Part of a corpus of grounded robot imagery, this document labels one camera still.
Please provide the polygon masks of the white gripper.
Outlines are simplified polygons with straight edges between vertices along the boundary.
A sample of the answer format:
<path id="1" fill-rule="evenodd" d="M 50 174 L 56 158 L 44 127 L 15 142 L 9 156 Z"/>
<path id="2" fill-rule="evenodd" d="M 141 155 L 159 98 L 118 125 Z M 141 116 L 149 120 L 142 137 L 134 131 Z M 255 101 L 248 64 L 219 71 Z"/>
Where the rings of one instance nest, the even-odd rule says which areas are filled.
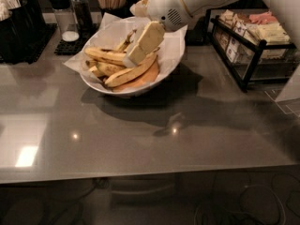
<path id="1" fill-rule="evenodd" d="M 199 7 L 200 0 L 140 0 L 131 6 L 134 16 L 147 17 L 151 22 L 132 29 L 127 35 L 127 57 L 134 63 L 141 61 L 160 45 L 165 29 L 176 31 L 187 25 Z"/>

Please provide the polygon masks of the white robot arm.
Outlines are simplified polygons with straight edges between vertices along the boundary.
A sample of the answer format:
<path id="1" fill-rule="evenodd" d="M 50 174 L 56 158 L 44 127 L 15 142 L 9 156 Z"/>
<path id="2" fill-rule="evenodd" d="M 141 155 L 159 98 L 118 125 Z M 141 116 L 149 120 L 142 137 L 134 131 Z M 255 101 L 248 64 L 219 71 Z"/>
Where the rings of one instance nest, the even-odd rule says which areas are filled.
<path id="1" fill-rule="evenodd" d="M 269 9 L 300 48 L 300 0 L 140 0 L 130 8 L 136 17 L 162 23 L 166 31 L 176 31 L 209 9 Z"/>

